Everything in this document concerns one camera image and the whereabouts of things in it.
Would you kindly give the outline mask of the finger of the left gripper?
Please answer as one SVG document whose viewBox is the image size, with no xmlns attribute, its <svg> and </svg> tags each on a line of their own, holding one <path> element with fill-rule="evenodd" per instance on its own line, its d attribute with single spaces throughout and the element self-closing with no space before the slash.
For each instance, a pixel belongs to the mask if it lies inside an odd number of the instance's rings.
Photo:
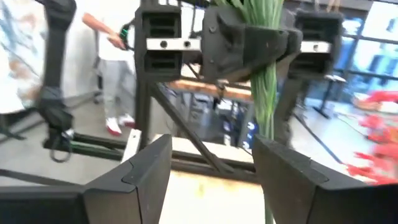
<svg viewBox="0 0 398 224">
<path fill-rule="evenodd" d="M 207 8 L 202 28 L 201 74 L 209 82 L 240 82 L 287 51 L 287 30 L 249 25 L 232 6 Z"/>
<path fill-rule="evenodd" d="M 301 53 L 303 34 L 297 29 L 285 29 L 288 32 L 285 52 L 276 61 L 276 77 L 286 78 L 290 64 Z"/>
</svg>

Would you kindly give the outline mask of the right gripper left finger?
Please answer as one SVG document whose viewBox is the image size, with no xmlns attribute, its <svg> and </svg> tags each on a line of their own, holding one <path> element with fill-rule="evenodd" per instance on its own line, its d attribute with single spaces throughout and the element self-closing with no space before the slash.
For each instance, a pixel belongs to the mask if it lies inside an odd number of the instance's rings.
<svg viewBox="0 0 398 224">
<path fill-rule="evenodd" d="M 85 185 L 1 187 L 1 223 L 158 224 L 171 157 L 164 134 Z"/>
</svg>

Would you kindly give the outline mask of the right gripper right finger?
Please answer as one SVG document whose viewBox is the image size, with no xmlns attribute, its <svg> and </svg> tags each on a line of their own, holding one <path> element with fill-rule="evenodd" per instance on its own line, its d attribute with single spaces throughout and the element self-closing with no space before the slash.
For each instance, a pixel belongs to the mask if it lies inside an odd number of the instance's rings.
<svg viewBox="0 0 398 224">
<path fill-rule="evenodd" d="M 369 185 L 268 140 L 252 156 L 276 223 L 397 224 L 397 185 Z"/>
</svg>

